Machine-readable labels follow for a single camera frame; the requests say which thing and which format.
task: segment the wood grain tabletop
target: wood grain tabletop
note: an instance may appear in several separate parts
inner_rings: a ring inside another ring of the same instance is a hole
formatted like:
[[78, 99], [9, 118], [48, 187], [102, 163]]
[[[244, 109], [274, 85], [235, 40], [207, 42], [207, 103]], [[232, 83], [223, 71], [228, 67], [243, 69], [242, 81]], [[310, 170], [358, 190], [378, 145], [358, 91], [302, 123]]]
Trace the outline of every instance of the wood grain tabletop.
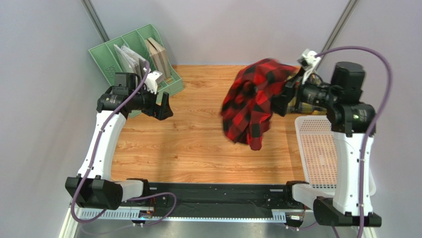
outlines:
[[170, 98], [174, 116], [164, 121], [129, 118], [119, 136], [112, 180], [151, 182], [286, 183], [304, 180], [294, 120], [273, 115], [263, 147], [234, 144], [219, 111], [244, 65], [175, 65], [185, 89]]

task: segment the green plastic rack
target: green plastic rack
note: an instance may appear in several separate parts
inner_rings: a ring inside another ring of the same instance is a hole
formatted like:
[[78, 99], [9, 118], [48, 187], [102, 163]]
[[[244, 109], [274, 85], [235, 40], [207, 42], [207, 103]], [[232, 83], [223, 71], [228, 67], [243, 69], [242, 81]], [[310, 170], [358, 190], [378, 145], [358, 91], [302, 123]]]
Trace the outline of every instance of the green plastic rack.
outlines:
[[[159, 36], [156, 28], [149, 24], [129, 33], [126, 33], [122, 36], [119, 36], [113, 40], [107, 41], [99, 46], [96, 46], [92, 49], [89, 49], [89, 52], [103, 73], [104, 77], [107, 79], [110, 85], [114, 85], [114, 75], [116, 72], [122, 72], [122, 68], [118, 63], [118, 57], [114, 49], [114, 44], [121, 47], [126, 45], [136, 53], [142, 55], [151, 66], [151, 71], [157, 69], [154, 62], [152, 61], [150, 54], [148, 52], [147, 46], [145, 45], [145, 39], [152, 37], [158, 43], [160, 43], [164, 48], [165, 45], [162, 43], [161, 37]], [[174, 71], [174, 68], [170, 65], [171, 77], [165, 79], [158, 85], [158, 96], [157, 103], [161, 102], [162, 93], [167, 92], [170, 96], [175, 95], [176, 93], [184, 89], [182, 78]], [[131, 118], [139, 115], [141, 111], [133, 111], [129, 114]]]

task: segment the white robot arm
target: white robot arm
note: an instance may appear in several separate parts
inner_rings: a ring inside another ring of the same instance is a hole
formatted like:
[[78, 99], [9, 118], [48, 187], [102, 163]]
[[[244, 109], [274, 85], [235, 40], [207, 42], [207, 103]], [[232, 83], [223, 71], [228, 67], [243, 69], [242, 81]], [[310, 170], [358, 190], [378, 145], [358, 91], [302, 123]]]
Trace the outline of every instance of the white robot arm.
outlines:
[[[117, 140], [132, 110], [141, 110], [148, 116], [164, 120], [173, 116], [169, 106], [169, 95], [163, 93], [161, 105], [157, 101], [156, 80], [162, 73], [154, 71], [147, 75], [144, 87], [122, 107], [115, 110], [137, 88], [137, 77], [133, 73], [116, 73], [114, 86], [110, 87], [97, 102], [97, 121], [87, 156], [76, 177], [68, 177], [65, 187], [74, 196], [78, 186], [82, 186], [77, 196], [76, 204], [85, 208], [117, 209], [120, 204], [130, 198], [143, 195], [145, 179], [128, 179], [111, 182], [111, 164]], [[100, 140], [98, 134], [104, 127]], [[90, 166], [91, 156], [96, 150], [94, 163]], [[81, 184], [82, 176], [90, 170], [85, 182]]]
[[[285, 116], [287, 104], [296, 96], [303, 102], [327, 109], [331, 131], [337, 148], [337, 186], [335, 195], [326, 194], [304, 181], [287, 182], [292, 202], [303, 203], [314, 211], [320, 225], [359, 226], [363, 207], [365, 226], [379, 227], [381, 218], [373, 212], [369, 196], [369, 156], [372, 131], [361, 159], [364, 135], [375, 117], [375, 109], [360, 102], [365, 77], [363, 67], [352, 62], [338, 62], [331, 83], [316, 84], [308, 80], [320, 62], [317, 53], [305, 50], [298, 62], [299, 72], [290, 79], [280, 95], [271, 102], [272, 110]], [[360, 201], [360, 179], [363, 179], [363, 201]]]

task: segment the white mesh basket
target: white mesh basket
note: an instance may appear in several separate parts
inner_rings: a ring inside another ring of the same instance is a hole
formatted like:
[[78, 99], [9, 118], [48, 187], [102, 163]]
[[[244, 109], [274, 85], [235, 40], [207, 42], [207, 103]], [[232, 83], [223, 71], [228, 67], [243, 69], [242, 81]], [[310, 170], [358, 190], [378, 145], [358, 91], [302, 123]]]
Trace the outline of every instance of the white mesh basket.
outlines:
[[[337, 152], [326, 116], [302, 116], [295, 120], [305, 181], [314, 188], [334, 195], [337, 184]], [[376, 187], [369, 170], [369, 194]]]

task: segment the purple cable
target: purple cable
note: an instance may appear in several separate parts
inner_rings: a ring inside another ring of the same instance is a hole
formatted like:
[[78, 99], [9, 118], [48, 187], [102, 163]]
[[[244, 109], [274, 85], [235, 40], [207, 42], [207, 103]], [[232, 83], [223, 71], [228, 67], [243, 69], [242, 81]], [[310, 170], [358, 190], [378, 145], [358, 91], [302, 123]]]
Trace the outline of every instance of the purple cable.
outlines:
[[[375, 115], [375, 117], [372, 119], [371, 123], [369, 124], [369, 127], [366, 130], [364, 138], [362, 140], [360, 158], [364, 159], [369, 134], [373, 130], [373, 128], [375, 127], [376, 121], [379, 119], [382, 112], [384, 111], [384, 108], [387, 105], [388, 98], [390, 97], [391, 86], [392, 86], [392, 82], [393, 82], [393, 72], [391, 70], [390, 64], [388, 63], [387, 59], [383, 55], [381, 55], [379, 52], [377, 52], [373, 49], [361, 47], [361, 46], [337, 47], [337, 48], [328, 50], [326, 52], [316, 54], [315, 57], [320, 57], [320, 56], [323, 56], [325, 54], [328, 54], [328, 53], [331, 53], [331, 52], [334, 52], [334, 51], [341, 51], [341, 50], [360, 50], [360, 51], [369, 52], [369, 53], [377, 56], [384, 63], [385, 68], [387, 70], [387, 86], [385, 88], [384, 96], [382, 97], [381, 105], [378, 108], [378, 113]], [[365, 165], [362, 162], [362, 160], [360, 160], [360, 163], [359, 163], [359, 203], [360, 204], [363, 204], [363, 202], [364, 202], [364, 171], [365, 171]], [[365, 221], [363, 206], [359, 207], [359, 214], [360, 214], [360, 219], [359, 219], [358, 238], [361, 238], [362, 234], [364, 233], [364, 221]]]
[[[147, 72], [149, 72], [149, 70], [150, 70], [150, 63], [148, 62], [148, 61], [145, 61], [145, 68], [147, 69]], [[97, 139], [96, 139], [96, 141], [95, 141], [95, 144], [94, 144], [94, 148], [93, 148], [93, 151], [92, 151], [92, 156], [91, 156], [91, 160], [90, 160], [90, 162], [89, 162], [89, 165], [88, 165], [88, 169], [87, 169], [87, 171], [85, 172], [85, 175], [82, 177], [82, 180], [81, 180], [81, 182], [79, 183], [79, 185], [78, 185], [78, 187], [76, 188], [76, 191], [75, 191], [75, 194], [73, 195], [73, 198], [72, 198], [72, 203], [71, 203], [71, 205], [70, 205], [70, 213], [72, 214], [72, 217], [73, 217], [73, 219], [75, 220], [75, 221], [77, 221], [78, 223], [83, 223], [83, 224], [86, 224], [86, 223], [90, 223], [90, 222], [93, 222], [93, 221], [95, 221], [96, 219], [98, 219], [98, 217], [100, 217], [106, 210], [104, 209], [102, 212], [100, 212], [96, 217], [94, 217], [94, 218], [91, 218], [91, 219], [89, 219], [89, 220], [81, 220], [81, 219], [79, 219], [77, 216], [76, 216], [76, 214], [75, 214], [75, 204], [76, 204], [76, 199], [77, 199], [77, 197], [78, 197], [78, 195], [79, 195], [79, 192], [81, 191], [81, 188], [82, 188], [82, 185], [84, 184], [84, 182], [85, 182], [85, 180], [87, 179], [87, 177], [88, 177], [88, 175], [89, 175], [89, 173], [90, 173], [90, 171], [91, 171], [91, 168], [92, 168], [92, 165], [94, 164], [94, 159], [95, 159], [95, 155], [96, 155], [96, 153], [97, 153], [97, 149], [98, 149], [98, 144], [100, 143], [100, 138], [101, 138], [101, 135], [103, 134], [103, 130], [104, 130], [104, 128], [106, 127], [106, 125], [107, 125], [107, 123], [110, 121], [110, 119], [115, 115], [115, 114], [117, 114], [119, 111], [120, 111], [120, 109], [122, 109], [123, 107], [124, 107], [124, 105], [126, 105], [126, 103], [127, 102], [129, 102], [135, 95], [136, 95], [136, 93], [138, 93], [138, 91], [142, 88], [142, 86], [144, 85], [144, 83], [145, 83], [145, 80], [147, 80], [147, 76], [148, 76], [148, 74], [146, 73], [145, 75], [144, 75], [144, 78], [142, 78], [142, 80], [141, 80], [141, 82], [139, 83], [139, 85], [138, 85], [138, 87], [135, 89], [135, 91], [133, 91], [133, 93], [131, 94], [131, 95], [129, 95], [129, 97], [126, 99], [126, 100], [124, 100], [124, 102], [122, 103], [122, 104], [120, 104], [111, 114], [110, 114], [110, 116], [108, 116], [108, 118], [104, 121], [104, 123], [103, 123], [103, 125], [101, 126], [101, 130], [98, 132], [98, 136], [97, 136]]]
[[338, 234], [338, 231], [335, 227], [333, 227], [333, 231], [334, 231], [335, 237], [340, 238], [340, 235]]
[[[171, 207], [171, 209], [170, 209], [170, 211], [167, 213], [167, 214], [165, 214], [163, 217], [161, 217], [160, 219], [158, 219], [158, 220], [156, 220], [155, 222], [151, 222], [151, 223], [148, 223], [148, 224], [144, 224], [144, 226], [145, 227], [147, 227], [147, 226], [152, 226], [152, 225], [155, 225], [155, 224], [157, 224], [157, 223], [160, 223], [162, 220], [164, 220], [165, 218], [167, 218], [172, 212], [173, 212], [173, 210], [174, 210], [174, 208], [176, 207], [176, 195], [174, 194], [174, 193], [172, 193], [172, 192], [162, 192], [162, 193], [157, 193], [157, 194], [154, 194], [154, 195], [151, 195], [151, 196], [146, 196], [146, 197], [136, 197], [136, 198], [131, 198], [131, 199], [129, 199], [128, 201], [140, 201], [140, 200], [147, 200], [147, 199], [151, 199], [151, 198], [153, 198], [153, 197], [159, 197], [159, 196], [163, 196], [163, 195], [171, 195], [173, 198], [174, 198], [174, 203], [173, 203], [173, 206]], [[115, 233], [115, 232], [117, 232], [117, 231], [119, 231], [119, 230], [122, 230], [122, 229], [126, 229], [126, 228], [130, 228], [130, 227], [134, 227], [134, 225], [133, 224], [131, 224], [131, 225], [127, 225], [127, 226], [123, 226], [123, 227], [120, 227], [120, 228], [117, 228], [117, 229], [115, 229], [115, 230], [113, 230], [113, 231], [109, 231], [109, 232], [102, 232], [102, 233], [91, 233], [91, 232], [87, 232], [85, 229], [84, 229], [84, 225], [82, 225], [81, 226], [81, 231], [83, 232], [83, 233], [85, 233], [85, 234], [88, 234], [88, 235], [91, 235], [91, 236], [102, 236], [102, 235], [107, 235], [107, 234], [111, 234], [111, 233]]]
[[151, 195], [151, 196], [136, 197], [136, 198], [128, 199], [128, 201], [141, 201], [141, 200], [146, 200], [146, 199], [150, 199], [150, 198], [158, 197], [158, 196], [163, 196], [163, 195], [170, 195], [174, 198], [173, 206], [171, 207], [170, 211], [167, 214], [165, 214], [163, 217], [161, 217], [160, 219], [156, 220], [155, 222], [144, 224], [145, 227], [152, 226], [152, 225], [155, 225], [157, 223], [160, 223], [162, 220], [164, 220], [166, 217], [168, 217], [173, 212], [174, 208], [176, 207], [176, 200], [177, 200], [176, 195], [172, 192], [162, 192], [162, 193], [157, 193], [157, 194], [154, 194], [154, 195]]

